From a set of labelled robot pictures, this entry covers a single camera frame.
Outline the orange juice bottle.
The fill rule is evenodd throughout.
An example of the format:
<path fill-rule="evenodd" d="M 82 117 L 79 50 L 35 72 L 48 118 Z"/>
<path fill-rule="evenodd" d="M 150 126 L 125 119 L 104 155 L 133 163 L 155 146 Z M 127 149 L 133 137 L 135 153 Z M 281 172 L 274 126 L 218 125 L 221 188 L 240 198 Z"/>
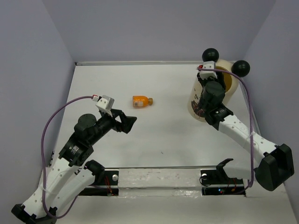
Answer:
<path fill-rule="evenodd" d="M 148 98 L 146 96 L 133 96 L 132 102 L 134 108 L 143 108 L 153 105 L 153 98 Z"/>

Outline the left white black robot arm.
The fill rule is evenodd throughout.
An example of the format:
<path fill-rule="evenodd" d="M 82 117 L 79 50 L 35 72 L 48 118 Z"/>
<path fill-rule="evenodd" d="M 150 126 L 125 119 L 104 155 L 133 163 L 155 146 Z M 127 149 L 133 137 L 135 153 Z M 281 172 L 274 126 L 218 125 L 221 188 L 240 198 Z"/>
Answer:
<path fill-rule="evenodd" d="M 88 157 L 93 145 L 110 130 L 129 133 L 137 118 L 112 109 L 111 114 L 101 113 L 79 117 L 65 146 L 52 165 L 42 184 L 24 203 L 16 204 L 11 212 L 25 224 L 54 224 L 59 212 L 88 185 L 103 180 L 104 167 Z"/>

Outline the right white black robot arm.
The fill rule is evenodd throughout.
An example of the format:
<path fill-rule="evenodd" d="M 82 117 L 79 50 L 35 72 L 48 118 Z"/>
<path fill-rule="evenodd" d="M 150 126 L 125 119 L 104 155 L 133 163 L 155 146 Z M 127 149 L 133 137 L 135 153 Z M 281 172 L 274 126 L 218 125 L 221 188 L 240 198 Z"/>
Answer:
<path fill-rule="evenodd" d="M 198 68 L 202 86 L 199 99 L 200 115 L 217 131 L 227 135 L 250 154 L 248 186 L 256 180 L 264 189 L 274 191 L 294 175 L 292 150 L 286 144 L 277 145 L 244 125 L 224 104 L 225 90 L 217 73 L 219 69 Z"/>

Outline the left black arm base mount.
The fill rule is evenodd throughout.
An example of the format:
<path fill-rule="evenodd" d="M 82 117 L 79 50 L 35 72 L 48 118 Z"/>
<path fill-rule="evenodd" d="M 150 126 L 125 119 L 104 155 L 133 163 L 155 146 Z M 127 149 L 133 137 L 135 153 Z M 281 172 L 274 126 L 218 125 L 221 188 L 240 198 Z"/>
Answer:
<path fill-rule="evenodd" d="M 96 177 L 93 184 L 85 187 L 79 196 L 118 196 L 119 170 L 106 169 L 102 177 Z"/>

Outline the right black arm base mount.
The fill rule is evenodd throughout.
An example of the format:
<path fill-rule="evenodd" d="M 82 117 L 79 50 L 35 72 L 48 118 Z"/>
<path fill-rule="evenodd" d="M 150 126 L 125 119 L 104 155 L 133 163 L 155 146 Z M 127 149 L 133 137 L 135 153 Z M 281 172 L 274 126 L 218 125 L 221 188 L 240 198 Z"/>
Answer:
<path fill-rule="evenodd" d="M 200 171 L 199 182 L 203 196 L 243 195 L 246 196 L 243 179 L 228 178 L 216 169 Z"/>

